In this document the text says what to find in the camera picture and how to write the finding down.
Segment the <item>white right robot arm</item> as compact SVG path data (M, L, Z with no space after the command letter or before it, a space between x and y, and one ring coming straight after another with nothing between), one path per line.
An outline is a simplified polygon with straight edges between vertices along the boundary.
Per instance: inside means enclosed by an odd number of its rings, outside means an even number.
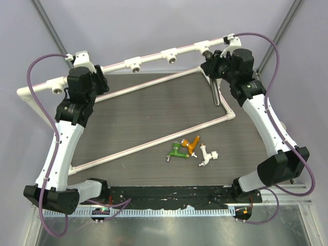
M310 153L288 135L263 84L253 77L252 52L239 48L226 56L220 50L206 51L204 56L206 61L200 67L210 79L212 89L218 90L218 79L229 83L231 95L253 121L268 155L255 171L233 180L232 198L244 202L256 190L299 177Z

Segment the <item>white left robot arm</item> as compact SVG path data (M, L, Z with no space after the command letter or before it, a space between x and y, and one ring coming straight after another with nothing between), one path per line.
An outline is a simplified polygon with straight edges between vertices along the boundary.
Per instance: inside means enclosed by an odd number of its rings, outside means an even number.
M109 198L106 180L88 178L68 185L68 174L77 143L93 112L95 99L109 91L107 79L96 65L95 72L86 66L73 68L67 77L68 96L58 105L55 125L58 135L44 167L33 185L26 185L23 195L37 207L71 215L77 206L89 199L104 204Z

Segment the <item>dark metal long faucet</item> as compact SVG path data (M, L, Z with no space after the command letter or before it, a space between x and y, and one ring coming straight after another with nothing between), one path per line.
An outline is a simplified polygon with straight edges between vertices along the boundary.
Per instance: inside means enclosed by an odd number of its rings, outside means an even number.
M207 50L204 51L203 56L205 57L206 60L210 59L212 56L212 52ZM212 96L213 96L213 103L216 107L220 105L220 99L219 99L219 89L218 89L218 84L216 79L210 78L210 85L211 85L211 90L212 90Z

